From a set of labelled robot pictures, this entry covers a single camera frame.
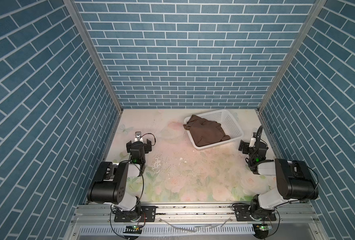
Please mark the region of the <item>brown trousers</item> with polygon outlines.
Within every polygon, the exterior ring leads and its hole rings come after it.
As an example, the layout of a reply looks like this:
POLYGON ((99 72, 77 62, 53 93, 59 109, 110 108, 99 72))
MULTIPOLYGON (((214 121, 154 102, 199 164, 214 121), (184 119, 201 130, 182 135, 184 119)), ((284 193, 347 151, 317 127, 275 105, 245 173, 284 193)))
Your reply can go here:
POLYGON ((209 121, 197 115, 192 115, 183 127, 191 133, 197 147, 204 147, 231 139, 229 135, 226 135, 220 123, 209 121))

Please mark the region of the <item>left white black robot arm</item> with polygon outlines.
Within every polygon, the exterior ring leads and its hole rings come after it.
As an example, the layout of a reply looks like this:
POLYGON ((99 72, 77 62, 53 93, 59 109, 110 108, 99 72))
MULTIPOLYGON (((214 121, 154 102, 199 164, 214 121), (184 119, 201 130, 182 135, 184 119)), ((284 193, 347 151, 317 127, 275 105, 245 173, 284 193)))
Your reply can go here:
POLYGON ((139 215, 141 197, 126 191, 128 178, 143 178, 145 155, 152 151, 152 142, 142 137, 126 144, 128 160, 118 164, 101 162, 87 190, 87 200, 92 203, 110 204, 121 212, 139 215))

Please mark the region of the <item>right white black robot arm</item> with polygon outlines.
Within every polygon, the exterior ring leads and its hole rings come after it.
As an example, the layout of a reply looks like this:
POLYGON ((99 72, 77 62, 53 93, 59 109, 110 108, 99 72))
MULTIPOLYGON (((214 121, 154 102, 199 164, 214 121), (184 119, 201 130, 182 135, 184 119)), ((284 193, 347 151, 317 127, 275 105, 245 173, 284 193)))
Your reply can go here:
POLYGON ((314 180, 311 169, 303 161, 268 160, 267 150, 268 145, 259 141, 241 141, 239 145, 239 151, 248 156, 246 162, 253 174, 276 178, 273 189, 251 200, 247 213, 255 221, 271 218, 280 206, 315 200, 319 195, 319 181, 314 180))

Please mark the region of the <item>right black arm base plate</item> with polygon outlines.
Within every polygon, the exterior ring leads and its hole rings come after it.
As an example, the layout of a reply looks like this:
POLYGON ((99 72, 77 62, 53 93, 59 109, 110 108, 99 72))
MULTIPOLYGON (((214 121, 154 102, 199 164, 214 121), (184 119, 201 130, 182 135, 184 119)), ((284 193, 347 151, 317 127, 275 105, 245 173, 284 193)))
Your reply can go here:
POLYGON ((234 211, 237 222, 248 221, 276 221, 277 217, 272 210, 254 209, 247 204, 234 204, 231 205, 231 209, 234 211))

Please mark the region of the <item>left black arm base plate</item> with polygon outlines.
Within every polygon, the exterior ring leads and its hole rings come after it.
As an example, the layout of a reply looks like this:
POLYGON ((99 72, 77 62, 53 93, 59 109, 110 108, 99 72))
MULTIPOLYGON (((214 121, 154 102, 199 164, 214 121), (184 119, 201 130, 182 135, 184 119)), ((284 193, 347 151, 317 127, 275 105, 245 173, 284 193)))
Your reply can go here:
POLYGON ((133 211, 114 210, 115 223, 154 222, 156 206, 137 206, 133 211))

